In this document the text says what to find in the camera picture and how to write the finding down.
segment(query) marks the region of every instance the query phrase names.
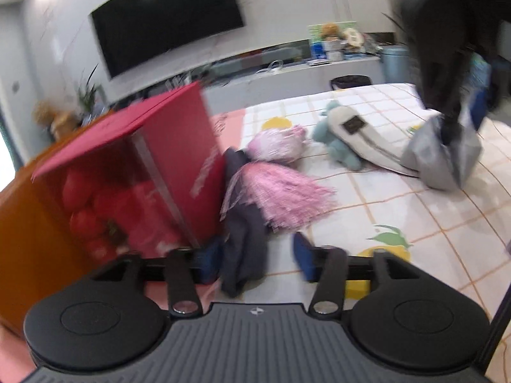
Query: gray fabric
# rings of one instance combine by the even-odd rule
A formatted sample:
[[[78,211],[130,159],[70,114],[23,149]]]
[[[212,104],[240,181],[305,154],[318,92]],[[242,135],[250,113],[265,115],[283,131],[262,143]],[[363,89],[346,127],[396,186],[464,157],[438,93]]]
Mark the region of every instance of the gray fabric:
[[[464,187],[472,174],[481,154],[481,142],[472,124],[467,123],[461,126],[461,136],[444,146],[439,136],[440,125],[441,117],[435,116],[419,128],[405,148],[401,164],[418,171],[429,187],[457,190]]]
[[[225,153],[226,184],[250,159],[243,151],[229,148]],[[241,192],[241,182],[234,188],[233,199]],[[222,290],[231,298],[241,294],[249,280],[258,280],[266,273],[268,231],[261,211],[255,204],[237,203],[227,212],[225,227],[228,239],[224,245],[220,270]]]
[[[312,319],[301,304],[213,304],[201,318],[175,322],[154,350],[125,366],[89,375],[41,367],[24,381],[56,382],[491,383],[474,368],[429,376],[385,368],[341,324]]]

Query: wall-mounted tv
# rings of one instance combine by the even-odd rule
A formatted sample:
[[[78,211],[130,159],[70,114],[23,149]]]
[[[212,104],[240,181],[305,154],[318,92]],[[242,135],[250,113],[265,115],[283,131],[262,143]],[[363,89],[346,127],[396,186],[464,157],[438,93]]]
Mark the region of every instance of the wall-mounted tv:
[[[110,0],[91,16],[112,78],[168,50],[244,26],[236,0]]]

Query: orange cabinet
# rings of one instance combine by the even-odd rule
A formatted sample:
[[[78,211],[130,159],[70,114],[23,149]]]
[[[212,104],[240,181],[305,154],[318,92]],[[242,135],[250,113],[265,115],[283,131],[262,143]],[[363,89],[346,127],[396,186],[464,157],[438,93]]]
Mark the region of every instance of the orange cabinet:
[[[73,239],[68,223],[32,184],[40,161],[82,131],[27,164],[0,192],[0,322],[18,334],[28,309],[90,272],[95,263]]]

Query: pink tinsel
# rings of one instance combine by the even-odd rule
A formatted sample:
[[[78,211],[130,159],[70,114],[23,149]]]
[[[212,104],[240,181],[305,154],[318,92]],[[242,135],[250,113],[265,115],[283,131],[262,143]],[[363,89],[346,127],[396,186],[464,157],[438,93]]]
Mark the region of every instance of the pink tinsel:
[[[242,193],[231,204],[239,179]],[[255,203],[274,229],[296,230],[332,209],[333,190],[318,185],[310,177],[279,164],[251,162],[233,176],[222,206],[222,217],[237,202]]]

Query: black rubber pad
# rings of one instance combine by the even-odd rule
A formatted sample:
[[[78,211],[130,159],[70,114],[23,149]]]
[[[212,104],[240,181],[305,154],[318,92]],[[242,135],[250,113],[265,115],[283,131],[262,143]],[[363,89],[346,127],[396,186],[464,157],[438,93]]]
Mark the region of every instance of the black rubber pad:
[[[438,374],[471,364],[489,329],[474,301],[427,277],[379,287],[357,302],[350,324],[353,338],[385,364]]]
[[[445,376],[399,374],[372,362],[337,322],[301,304],[214,304],[178,321],[146,357],[115,371],[70,375],[41,368],[26,383],[488,383],[472,369]]]
[[[163,337],[160,307],[120,282],[79,281],[25,317],[35,354],[60,370],[111,370],[143,357]]]

